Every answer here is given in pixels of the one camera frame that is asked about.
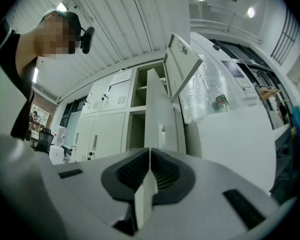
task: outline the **black headset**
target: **black headset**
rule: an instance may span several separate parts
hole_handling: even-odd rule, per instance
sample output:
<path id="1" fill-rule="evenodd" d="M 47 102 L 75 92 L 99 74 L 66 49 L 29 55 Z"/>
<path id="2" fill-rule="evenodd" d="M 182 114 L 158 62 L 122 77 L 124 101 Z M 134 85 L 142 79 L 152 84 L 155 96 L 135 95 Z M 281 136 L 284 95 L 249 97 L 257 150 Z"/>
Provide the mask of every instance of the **black headset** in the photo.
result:
<path id="1" fill-rule="evenodd" d="M 81 29 L 84 31 L 84 34 L 81 36 L 80 48 L 84 54 L 88 54 L 91 49 L 92 40 L 94 39 L 95 28 L 90 26 L 86 30 L 82 27 Z"/>

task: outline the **neck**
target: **neck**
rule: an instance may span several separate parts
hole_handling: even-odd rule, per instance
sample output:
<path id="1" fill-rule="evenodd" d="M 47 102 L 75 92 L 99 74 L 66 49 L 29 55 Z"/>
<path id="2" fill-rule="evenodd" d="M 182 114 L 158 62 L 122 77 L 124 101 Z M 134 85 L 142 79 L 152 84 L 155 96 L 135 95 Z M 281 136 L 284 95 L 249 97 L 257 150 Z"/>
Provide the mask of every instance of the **neck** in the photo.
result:
<path id="1" fill-rule="evenodd" d="M 36 49 L 37 31 L 32 31 L 22 34 L 16 48 L 15 65 L 16 71 L 20 77 L 25 73 L 25 67 L 38 56 Z"/>

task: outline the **locker vent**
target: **locker vent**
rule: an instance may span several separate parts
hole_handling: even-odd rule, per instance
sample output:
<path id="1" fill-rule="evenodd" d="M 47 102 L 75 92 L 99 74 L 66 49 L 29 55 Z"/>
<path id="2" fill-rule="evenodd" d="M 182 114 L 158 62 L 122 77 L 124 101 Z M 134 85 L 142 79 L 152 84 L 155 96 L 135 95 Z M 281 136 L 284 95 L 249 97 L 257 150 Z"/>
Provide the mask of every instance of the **locker vent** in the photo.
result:
<path id="1" fill-rule="evenodd" d="M 96 110 L 96 109 L 98 108 L 98 106 L 99 106 L 99 102 L 95 102 L 95 103 L 93 104 L 92 109 L 93 109 L 93 110 Z"/>
<path id="2" fill-rule="evenodd" d="M 118 98 L 117 104 L 123 104 L 126 103 L 127 96 L 121 96 Z"/>

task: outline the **chair backrest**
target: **chair backrest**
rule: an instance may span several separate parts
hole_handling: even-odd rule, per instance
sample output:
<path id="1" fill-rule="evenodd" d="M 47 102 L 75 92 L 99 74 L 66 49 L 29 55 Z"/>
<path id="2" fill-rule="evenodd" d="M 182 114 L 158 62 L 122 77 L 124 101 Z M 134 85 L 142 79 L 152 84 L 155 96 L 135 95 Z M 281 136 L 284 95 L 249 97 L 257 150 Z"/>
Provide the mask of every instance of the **chair backrest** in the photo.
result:
<path id="1" fill-rule="evenodd" d="M 53 139 L 54 136 L 51 134 L 51 130 L 48 128 L 43 128 L 39 132 L 39 140 L 36 146 L 36 150 L 49 154 L 50 145 Z"/>

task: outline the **plastic wrap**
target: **plastic wrap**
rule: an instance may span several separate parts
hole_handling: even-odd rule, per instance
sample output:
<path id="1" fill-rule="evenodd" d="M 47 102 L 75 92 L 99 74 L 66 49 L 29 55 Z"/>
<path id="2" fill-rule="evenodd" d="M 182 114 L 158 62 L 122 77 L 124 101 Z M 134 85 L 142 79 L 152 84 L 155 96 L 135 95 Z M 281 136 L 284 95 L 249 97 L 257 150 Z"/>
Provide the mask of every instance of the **plastic wrap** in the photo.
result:
<path id="1" fill-rule="evenodd" d="M 220 113 L 216 104 L 218 96 L 225 95 L 231 101 L 229 86 L 221 70 L 208 56 L 199 56 L 203 60 L 202 64 L 179 95 L 186 124 L 209 114 Z"/>

